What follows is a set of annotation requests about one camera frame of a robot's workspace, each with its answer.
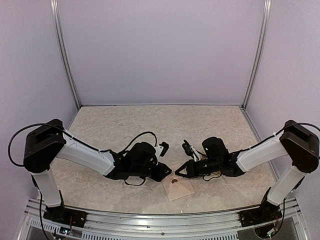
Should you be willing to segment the pink envelope with cream flap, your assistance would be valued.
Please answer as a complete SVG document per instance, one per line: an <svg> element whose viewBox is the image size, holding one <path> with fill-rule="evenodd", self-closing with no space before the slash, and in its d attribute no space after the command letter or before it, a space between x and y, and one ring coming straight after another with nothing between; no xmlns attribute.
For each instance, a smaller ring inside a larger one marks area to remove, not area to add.
<svg viewBox="0 0 320 240"><path fill-rule="evenodd" d="M196 192L191 181L188 178L183 178L181 176L175 175L175 170L177 170L181 165L181 163L169 165L172 173L161 181L166 196L170 202L190 196ZM171 179L173 178L176 178L178 182L172 184Z"/></svg>

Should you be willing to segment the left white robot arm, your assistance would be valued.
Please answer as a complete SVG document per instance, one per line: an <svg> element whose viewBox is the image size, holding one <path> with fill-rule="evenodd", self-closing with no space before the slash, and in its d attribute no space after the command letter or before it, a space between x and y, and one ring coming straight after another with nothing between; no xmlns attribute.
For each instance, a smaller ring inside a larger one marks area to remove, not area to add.
<svg viewBox="0 0 320 240"><path fill-rule="evenodd" d="M26 136L23 162L18 164L12 158L11 146L15 137L27 129L33 130ZM63 223L70 218L70 211L64 207L63 196L52 172L56 158L81 165L111 180L126 181L129 177L139 177L161 182L172 173L165 163L159 161L168 149L169 145L164 141L150 144L134 139L119 152L99 149L72 135L61 120L53 119L15 132L8 142L7 154L13 165L25 168L31 174L50 214Z"/></svg>

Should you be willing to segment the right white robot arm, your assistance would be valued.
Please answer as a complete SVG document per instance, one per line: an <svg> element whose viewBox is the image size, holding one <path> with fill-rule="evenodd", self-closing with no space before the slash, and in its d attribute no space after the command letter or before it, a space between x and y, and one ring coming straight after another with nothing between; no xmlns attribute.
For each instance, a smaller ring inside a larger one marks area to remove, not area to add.
<svg viewBox="0 0 320 240"><path fill-rule="evenodd" d="M309 123L288 120L282 129L254 146L229 152L221 138L212 136L202 142L201 153L184 141L182 147L191 157L174 173L183 178L204 177L219 172L226 177L239 177L253 168L273 160L288 157L291 165L265 193L256 218L266 222L286 196L296 189L307 174L314 172L320 162L320 139L308 128Z"/></svg>

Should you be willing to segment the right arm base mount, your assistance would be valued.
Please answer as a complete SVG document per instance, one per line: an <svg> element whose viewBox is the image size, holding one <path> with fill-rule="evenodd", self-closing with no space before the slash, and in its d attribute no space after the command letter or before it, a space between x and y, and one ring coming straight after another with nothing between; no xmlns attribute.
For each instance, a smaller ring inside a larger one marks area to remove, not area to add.
<svg viewBox="0 0 320 240"><path fill-rule="evenodd" d="M239 218L243 228L274 221L277 218L281 219L282 216L282 212L277 208L275 210L267 208L253 208L239 212Z"/></svg>

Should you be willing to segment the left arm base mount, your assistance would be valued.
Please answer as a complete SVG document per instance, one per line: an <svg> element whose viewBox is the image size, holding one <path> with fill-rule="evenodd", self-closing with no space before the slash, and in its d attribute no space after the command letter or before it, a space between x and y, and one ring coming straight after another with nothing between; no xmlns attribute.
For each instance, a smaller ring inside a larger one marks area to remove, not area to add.
<svg viewBox="0 0 320 240"><path fill-rule="evenodd" d="M84 228L88 213L81 210L59 207L47 207L43 217L55 223L71 227Z"/></svg>

